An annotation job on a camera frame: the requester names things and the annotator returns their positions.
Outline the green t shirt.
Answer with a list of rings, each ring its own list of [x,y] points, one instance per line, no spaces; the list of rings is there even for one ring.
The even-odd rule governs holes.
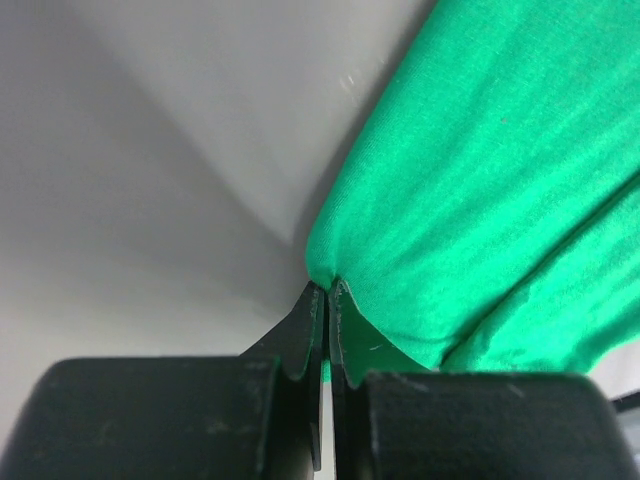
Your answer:
[[[306,266],[440,371],[590,371],[639,337],[639,5],[440,1]]]

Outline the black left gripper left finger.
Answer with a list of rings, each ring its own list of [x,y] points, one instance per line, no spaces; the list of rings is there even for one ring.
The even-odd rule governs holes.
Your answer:
[[[321,467],[326,296],[237,356],[50,366],[1,456],[5,479],[310,479]]]

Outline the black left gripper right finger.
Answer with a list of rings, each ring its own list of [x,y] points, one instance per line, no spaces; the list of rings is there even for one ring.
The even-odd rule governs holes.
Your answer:
[[[340,479],[631,479],[610,401],[575,374],[428,371],[327,296],[335,473]]]

